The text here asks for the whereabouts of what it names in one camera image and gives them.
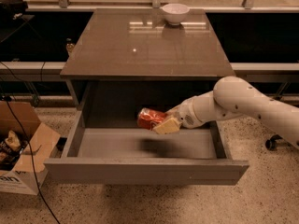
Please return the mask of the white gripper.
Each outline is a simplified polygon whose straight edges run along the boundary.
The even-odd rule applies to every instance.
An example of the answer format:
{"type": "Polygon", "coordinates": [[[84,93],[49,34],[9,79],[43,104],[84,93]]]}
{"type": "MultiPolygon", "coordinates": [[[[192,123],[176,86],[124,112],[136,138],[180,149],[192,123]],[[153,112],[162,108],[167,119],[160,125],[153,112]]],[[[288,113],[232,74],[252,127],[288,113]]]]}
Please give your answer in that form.
{"type": "Polygon", "coordinates": [[[179,131],[181,124],[184,128],[188,129],[197,128],[204,124],[204,122],[195,115],[193,98],[189,98],[181,104],[171,108],[166,114],[172,116],[167,117],[153,128],[153,131],[157,134],[176,133],[179,131]]]}

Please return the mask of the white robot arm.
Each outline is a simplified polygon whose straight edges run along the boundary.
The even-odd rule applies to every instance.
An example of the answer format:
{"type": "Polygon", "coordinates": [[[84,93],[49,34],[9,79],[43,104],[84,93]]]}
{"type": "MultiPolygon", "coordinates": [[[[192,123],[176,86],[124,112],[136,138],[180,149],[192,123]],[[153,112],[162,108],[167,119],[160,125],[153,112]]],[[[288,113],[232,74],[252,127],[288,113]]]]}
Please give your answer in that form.
{"type": "Polygon", "coordinates": [[[166,114],[166,119],[153,128],[158,134],[246,115],[299,148],[299,108],[264,95],[239,77],[221,78],[213,91],[193,96],[166,114]]]}

